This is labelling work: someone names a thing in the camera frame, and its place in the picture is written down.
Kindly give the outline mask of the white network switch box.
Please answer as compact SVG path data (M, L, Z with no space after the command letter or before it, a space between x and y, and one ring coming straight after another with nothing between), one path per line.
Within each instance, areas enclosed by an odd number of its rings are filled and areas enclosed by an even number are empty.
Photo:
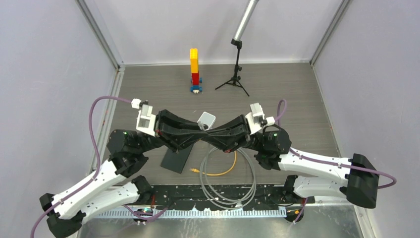
M198 126L201 130L207 131L207 130L211 129L215 120L216 120L216 116L214 116L214 115L212 115L208 112L203 112L201 114L201 116L199 117L197 123L198 123Z

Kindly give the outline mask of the dark grey foam pad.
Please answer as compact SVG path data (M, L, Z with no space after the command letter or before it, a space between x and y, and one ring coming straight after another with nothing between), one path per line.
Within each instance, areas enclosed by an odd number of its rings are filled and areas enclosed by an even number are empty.
M172 150L167 149L160 166L172 172L182 174L193 146L194 145L190 145L179 152L173 152Z

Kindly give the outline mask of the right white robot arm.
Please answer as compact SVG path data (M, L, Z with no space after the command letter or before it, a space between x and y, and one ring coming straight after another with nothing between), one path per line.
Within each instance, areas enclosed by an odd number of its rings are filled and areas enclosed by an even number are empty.
M289 134L274 117L254 120L250 114L240 115L207 130L203 140L226 153L239 148L254 150L255 159L266 170L314 176L312 181L300 176L287 178L282 192L288 203L311 196L336 196L363 208L376 207L379 176L365 156L334 158L292 148Z

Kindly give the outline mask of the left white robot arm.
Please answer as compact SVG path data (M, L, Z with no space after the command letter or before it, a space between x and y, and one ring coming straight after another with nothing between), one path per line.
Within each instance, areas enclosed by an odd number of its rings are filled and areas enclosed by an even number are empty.
M59 194L40 197L51 233L66 238L108 208L133 202L147 205L152 192L145 178L137 176L148 160L144 153L162 146L181 152L202 139L214 122L215 116L208 113L194 122L167 110L154 115L152 107L143 106L135 130L111 133L107 144L110 157L93 173Z

